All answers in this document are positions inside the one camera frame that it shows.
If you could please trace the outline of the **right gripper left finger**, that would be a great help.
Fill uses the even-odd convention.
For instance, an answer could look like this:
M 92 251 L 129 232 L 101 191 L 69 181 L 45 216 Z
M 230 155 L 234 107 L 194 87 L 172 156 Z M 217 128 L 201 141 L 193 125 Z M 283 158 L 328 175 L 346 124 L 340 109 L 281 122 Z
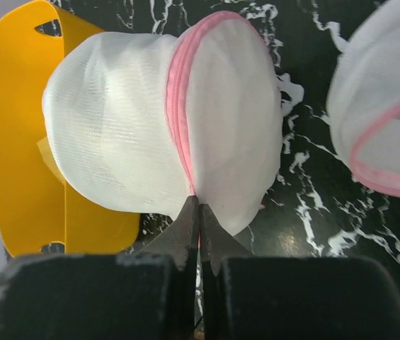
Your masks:
M 178 217 L 139 252 L 170 256 L 178 269 L 195 262 L 198 252 L 199 202 L 188 196 Z

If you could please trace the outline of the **white mesh laundry bag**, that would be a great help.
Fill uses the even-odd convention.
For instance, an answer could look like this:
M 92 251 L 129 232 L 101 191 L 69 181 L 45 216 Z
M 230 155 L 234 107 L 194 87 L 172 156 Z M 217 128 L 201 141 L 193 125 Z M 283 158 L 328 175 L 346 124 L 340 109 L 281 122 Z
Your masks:
M 234 235 L 255 218 L 280 168 L 272 59 L 231 11 L 179 37 L 92 35 L 53 71 L 42 112 L 67 183 L 111 210 L 177 218 L 193 195 Z

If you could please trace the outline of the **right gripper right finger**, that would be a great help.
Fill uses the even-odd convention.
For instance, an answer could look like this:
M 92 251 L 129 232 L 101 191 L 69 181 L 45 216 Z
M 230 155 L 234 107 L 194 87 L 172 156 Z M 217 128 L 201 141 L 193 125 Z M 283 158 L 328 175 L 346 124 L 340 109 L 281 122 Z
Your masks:
M 221 226 L 209 205 L 200 205 L 199 213 L 200 258 L 202 264 L 210 265 L 214 275 L 219 273 L 225 259 L 253 256 L 253 253 Z

